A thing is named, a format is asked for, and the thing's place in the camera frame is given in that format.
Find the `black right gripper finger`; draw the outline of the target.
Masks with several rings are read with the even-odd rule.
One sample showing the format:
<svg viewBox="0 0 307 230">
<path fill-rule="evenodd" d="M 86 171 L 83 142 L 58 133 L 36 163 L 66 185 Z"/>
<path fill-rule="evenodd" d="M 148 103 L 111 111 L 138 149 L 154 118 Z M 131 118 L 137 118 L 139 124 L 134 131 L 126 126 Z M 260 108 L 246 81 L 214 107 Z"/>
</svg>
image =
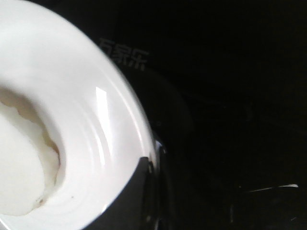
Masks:
<svg viewBox="0 0 307 230">
<path fill-rule="evenodd" d="M 111 205 L 90 224 L 91 230 L 168 229 L 165 161 L 155 167 L 140 158 L 136 171 Z"/>
</svg>

